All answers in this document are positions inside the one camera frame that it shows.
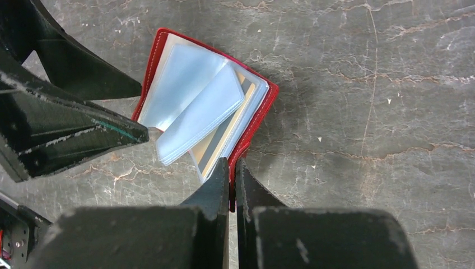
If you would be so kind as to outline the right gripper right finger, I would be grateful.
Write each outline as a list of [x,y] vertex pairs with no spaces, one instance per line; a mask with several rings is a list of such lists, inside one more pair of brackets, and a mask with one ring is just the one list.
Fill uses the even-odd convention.
[[292,208],[244,159],[235,169],[240,268],[417,268],[390,213],[371,208]]

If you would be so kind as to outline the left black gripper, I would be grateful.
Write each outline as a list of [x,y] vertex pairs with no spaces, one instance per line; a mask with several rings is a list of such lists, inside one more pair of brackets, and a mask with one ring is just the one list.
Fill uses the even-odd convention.
[[1,268],[25,268],[51,222],[1,193]]

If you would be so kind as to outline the red card holder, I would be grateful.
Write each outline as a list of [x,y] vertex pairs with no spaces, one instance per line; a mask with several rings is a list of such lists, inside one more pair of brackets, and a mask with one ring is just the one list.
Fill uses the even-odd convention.
[[156,144],[157,153],[159,160],[169,165],[190,153],[243,103],[245,95],[237,71],[246,73],[256,89],[225,148],[228,157],[220,157],[229,166],[230,211],[236,209],[236,164],[246,155],[278,95],[275,83],[210,45],[162,27],[156,32],[141,97],[132,116],[136,122],[162,132]]

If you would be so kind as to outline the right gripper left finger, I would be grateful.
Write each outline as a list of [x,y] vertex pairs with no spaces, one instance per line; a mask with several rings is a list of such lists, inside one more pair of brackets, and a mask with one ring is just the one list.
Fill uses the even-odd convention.
[[27,268],[228,268],[229,166],[176,206],[78,207],[47,230]]

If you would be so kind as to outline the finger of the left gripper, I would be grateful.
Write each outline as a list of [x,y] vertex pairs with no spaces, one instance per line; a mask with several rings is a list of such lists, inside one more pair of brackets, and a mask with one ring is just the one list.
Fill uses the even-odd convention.
[[1,1],[1,69],[35,52],[54,86],[85,100],[139,96],[141,84],[68,35],[40,1]]
[[147,127],[41,80],[1,51],[1,166],[15,182],[148,140]]

